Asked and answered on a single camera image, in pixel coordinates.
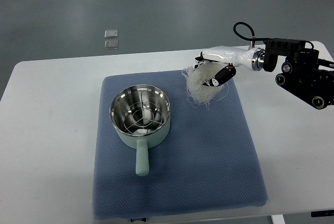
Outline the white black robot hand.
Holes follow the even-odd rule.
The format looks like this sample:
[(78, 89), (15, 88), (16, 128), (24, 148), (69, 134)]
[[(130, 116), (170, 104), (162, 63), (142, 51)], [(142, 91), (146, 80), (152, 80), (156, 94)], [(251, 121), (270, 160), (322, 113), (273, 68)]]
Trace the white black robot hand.
[(244, 66), (251, 71), (263, 69), (265, 50), (262, 48), (242, 49), (231, 46), (216, 46), (201, 51), (195, 58), (194, 68), (209, 64), (221, 63), (225, 67), (220, 69), (212, 78), (203, 81), (204, 86), (220, 87), (233, 78), (236, 68)]

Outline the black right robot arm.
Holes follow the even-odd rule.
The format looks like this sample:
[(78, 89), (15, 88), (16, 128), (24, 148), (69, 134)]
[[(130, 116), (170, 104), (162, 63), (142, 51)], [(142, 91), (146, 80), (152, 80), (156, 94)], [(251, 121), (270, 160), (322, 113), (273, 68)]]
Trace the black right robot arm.
[(278, 86), (318, 110), (333, 105), (333, 61), (320, 59), (309, 41), (274, 38), (264, 43), (257, 67), (273, 72), (278, 57), (285, 57), (281, 73), (276, 75)]

